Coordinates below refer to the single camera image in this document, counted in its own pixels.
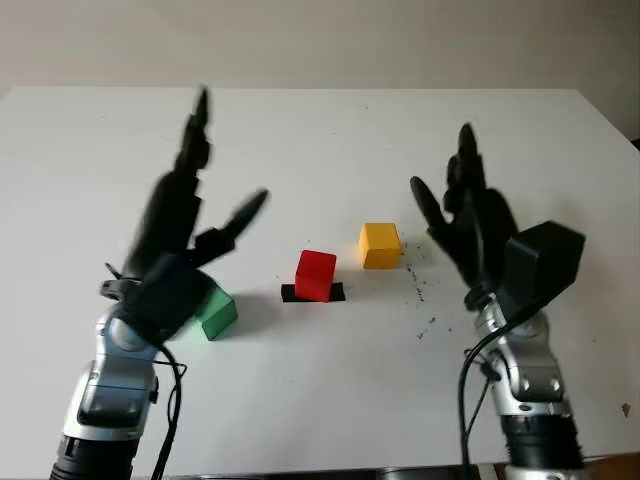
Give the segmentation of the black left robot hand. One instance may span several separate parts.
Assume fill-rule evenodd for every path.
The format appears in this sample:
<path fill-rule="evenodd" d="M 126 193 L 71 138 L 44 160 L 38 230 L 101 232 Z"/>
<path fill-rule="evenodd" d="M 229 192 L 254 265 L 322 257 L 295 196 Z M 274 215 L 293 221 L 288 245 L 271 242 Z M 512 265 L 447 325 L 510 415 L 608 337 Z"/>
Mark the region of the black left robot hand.
<path fill-rule="evenodd" d="M 122 267 L 125 277 L 143 278 L 165 254 L 184 256 L 201 267 L 232 252 L 236 240 L 269 198 L 269 191 L 261 188 L 236 208 L 222 227 L 193 234 L 201 207 L 198 174 L 207 167 L 211 154 L 209 119 L 209 89 L 202 86 L 173 168 L 159 178 L 145 206 Z"/>

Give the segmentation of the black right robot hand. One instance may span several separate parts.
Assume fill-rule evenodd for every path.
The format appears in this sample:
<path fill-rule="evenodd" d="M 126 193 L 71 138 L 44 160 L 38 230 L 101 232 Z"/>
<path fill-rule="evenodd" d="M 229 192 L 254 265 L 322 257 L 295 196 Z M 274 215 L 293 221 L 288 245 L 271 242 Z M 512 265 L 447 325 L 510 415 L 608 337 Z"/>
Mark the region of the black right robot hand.
<path fill-rule="evenodd" d="M 501 284 L 504 249 L 518 229 L 504 196 L 487 186 L 469 123 L 461 127 L 457 152 L 447 164 L 446 183 L 443 200 L 437 201 L 421 178 L 410 179 L 428 234 L 453 261 L 469 288 L 465 307 L 479 311 Z"/>

